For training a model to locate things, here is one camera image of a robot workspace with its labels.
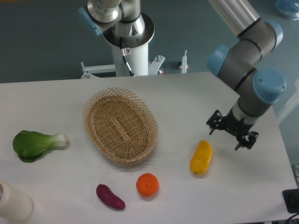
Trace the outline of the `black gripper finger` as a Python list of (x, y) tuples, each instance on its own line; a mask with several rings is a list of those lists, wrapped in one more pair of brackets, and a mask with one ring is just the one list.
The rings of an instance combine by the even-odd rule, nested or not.
[(259, 135), (259, 133), (254, 132), (254, 131), (249, 131), (245, 135), (237, 134), (236, 139), (237, 139), (238, 143), (235, 146), (235, 150), (238, 150), (241, 147), (251, 149), (253, 147), (253, 145), (255, 144), (258, 135)]
[(207, 120), (206, 124), (210, 128), (209, 135), (215, 130), (221, 130), (222, 128), (222, 113), (219, 110), (216, 110)]

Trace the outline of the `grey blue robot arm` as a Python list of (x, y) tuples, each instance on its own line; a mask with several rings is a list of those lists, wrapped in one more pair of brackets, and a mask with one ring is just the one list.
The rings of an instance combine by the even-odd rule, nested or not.
[[(285, 78), (274, 69), (257, 70), (256, 64), (273, 51), (283, 38), (279, 24), (264, 22), (246, 0), (213, 0), (211, 5), (237, 35), (233, 47), (219, 46), (207, 68), (238, 93), (227, 115), (215, 111), (207, 121), (212, 131), (224, 130), (237, 139), (237, 148), (252, 148), (258, 137), (251, 130), (256, 121), (279, 99)], [(141, 11), (138, 0), (90, 0), (78, 15), (94, 35), (111, 45), (116, 75), (159, 74), (164, 57), (148, 60), (148, 44), (154, 36), (153, 21)]]

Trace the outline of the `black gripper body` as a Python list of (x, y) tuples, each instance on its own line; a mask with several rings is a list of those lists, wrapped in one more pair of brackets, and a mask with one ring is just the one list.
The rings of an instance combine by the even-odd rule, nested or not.
[(245, 124), (244, 121), (244, 118), (237, 120), (231, 109), (228, 114), (221, 119), (219, 128), (235, 136), (238, 141), (245, 141), (245, 137), (248, 135), (253, 124)]

